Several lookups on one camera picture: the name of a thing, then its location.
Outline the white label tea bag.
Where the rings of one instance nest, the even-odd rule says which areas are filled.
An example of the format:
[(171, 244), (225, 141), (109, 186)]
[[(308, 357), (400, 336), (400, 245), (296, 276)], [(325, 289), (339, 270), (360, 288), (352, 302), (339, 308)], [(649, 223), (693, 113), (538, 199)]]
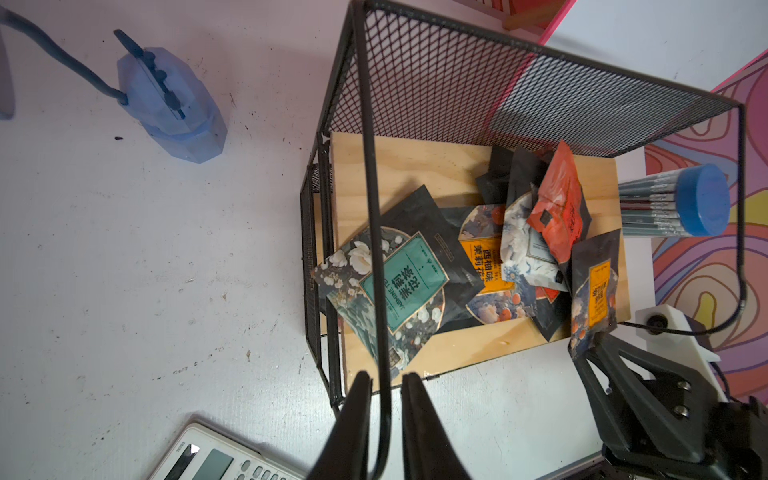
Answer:
[(566, 292), (564, 275), (548, 245), (527, 222), (532, 208), (533, 195), (529, 191), (505, 209), (500, 244), (502, 279)]

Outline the green label tea bag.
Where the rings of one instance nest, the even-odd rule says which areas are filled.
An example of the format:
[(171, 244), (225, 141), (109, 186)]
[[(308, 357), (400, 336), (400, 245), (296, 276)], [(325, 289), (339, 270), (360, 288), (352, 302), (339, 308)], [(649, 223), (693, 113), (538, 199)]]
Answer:
[[(381, 223), (388, 365), (396, 378), (442, 326), (464, 316), (484, 282), (426, 187), (382, 214)], [(319, 264), (312, 278), (319, 296), (377, 359), (371, 246), (364, 229)]]

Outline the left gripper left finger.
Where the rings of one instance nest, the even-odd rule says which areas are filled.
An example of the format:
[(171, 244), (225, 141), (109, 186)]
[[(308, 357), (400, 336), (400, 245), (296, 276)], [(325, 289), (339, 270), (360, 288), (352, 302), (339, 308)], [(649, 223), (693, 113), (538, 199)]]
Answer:
[(357, 373), (309, 480), (361, 480), (368, 475), (371, 379)]

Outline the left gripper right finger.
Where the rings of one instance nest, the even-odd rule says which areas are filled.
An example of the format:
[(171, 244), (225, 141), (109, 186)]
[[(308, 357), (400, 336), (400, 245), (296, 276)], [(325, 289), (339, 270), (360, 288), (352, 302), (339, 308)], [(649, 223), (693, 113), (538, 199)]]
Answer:
[(401, 399), (405, 478), (470, 479), (417, 374), (403, 377)]

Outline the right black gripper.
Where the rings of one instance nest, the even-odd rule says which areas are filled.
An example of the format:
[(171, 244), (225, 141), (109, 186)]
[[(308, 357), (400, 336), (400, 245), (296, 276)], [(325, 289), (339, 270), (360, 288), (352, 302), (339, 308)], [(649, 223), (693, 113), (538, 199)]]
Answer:
[(612, 335), (573, 363), (602, 455), (617, 470), (649, 479), (767, 477), (767, 406), (757, 398), (717, 406), (715, 387), (697, 370)]

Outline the red tea bag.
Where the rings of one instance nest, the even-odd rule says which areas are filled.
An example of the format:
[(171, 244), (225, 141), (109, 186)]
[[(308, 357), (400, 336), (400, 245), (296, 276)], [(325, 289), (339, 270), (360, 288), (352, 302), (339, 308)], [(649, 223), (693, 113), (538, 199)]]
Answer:
[(538, 188), (538, 199), (527, 219), (558, 264), (571, 260), (572, 247), (584, 240), (591, 225), (571, 148), (560, 141)]

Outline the orange label tea bag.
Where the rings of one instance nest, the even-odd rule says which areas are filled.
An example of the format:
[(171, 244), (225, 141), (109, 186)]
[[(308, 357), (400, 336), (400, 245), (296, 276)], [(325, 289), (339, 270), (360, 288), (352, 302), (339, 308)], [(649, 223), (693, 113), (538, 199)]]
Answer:
[(441, 210), (457, 237), (484, 287), (465, 305), (460, 315), (439, 331), (467, 329), (535, 314), (534, 288), (522, 280), (502, 278), (500, 256), (505, 206), (503, 204), (452, 207)]

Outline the small orange tea bag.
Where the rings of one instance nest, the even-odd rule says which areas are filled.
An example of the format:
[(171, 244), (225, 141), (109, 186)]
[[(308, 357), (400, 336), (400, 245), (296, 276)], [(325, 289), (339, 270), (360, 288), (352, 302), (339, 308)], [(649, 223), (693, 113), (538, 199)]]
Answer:
[(568, 345), (573, 360), (583, 357), (617, 326), (620, 243), (621, 230), (616, 229), (573, 245)]

